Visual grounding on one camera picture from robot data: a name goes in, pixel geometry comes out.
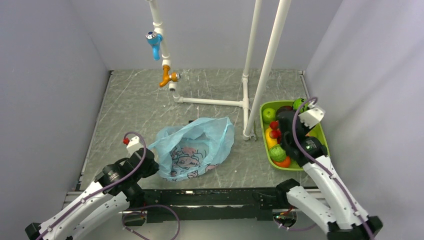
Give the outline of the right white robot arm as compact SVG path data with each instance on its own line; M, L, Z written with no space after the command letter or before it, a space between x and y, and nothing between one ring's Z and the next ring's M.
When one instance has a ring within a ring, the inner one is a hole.
M293 110L280 112L276 120L282 134L282 149L311 177L326 204L292 178L276 186L276 203L282 208L291 205L301 210L329 240L374 239L383 223L378 216L369 215L348 191L334 169L327 147L318 138L307 135L317 122L306 121Z

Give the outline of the fake yellow lemon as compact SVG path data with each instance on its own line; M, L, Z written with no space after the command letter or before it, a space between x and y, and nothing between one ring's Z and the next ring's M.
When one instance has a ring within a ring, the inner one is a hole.
M270 150L272 147L274 147L275 145L278 144L278 140L275 138L271 138L270 137L270 132L272 131L272 129L270 127L268 127L265 132L265 142L266 142L266 147L268 150Z

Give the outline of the fake green lime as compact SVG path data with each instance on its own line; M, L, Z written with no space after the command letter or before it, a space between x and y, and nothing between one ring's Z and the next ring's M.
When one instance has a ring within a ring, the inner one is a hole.
M268 150L269 157L274 162L283 162L286 157L286 151L279 145L276 144Z

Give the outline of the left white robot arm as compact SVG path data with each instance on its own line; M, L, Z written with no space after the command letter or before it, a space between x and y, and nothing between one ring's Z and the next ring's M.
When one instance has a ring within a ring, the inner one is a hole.
M80 240L117 213L145 203L138 182L159 170L155 155L140 148L106 165L87 189L52 218L25 228L30 240Z

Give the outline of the light blue plastic bag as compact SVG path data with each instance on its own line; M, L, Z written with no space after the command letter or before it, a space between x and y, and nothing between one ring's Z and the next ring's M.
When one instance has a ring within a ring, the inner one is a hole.
M229 117L200 117L187 125L167 126L148 146L157 154L158 175L168 182L199 177L221 165L235 141Z

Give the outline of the fake orange fruit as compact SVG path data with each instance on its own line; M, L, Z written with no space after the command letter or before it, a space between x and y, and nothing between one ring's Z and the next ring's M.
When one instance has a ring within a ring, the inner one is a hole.
M278 166L279 168L289 168L291 165L291 158L289 156L287 156L284 160L282 161L272 161L276 166Z

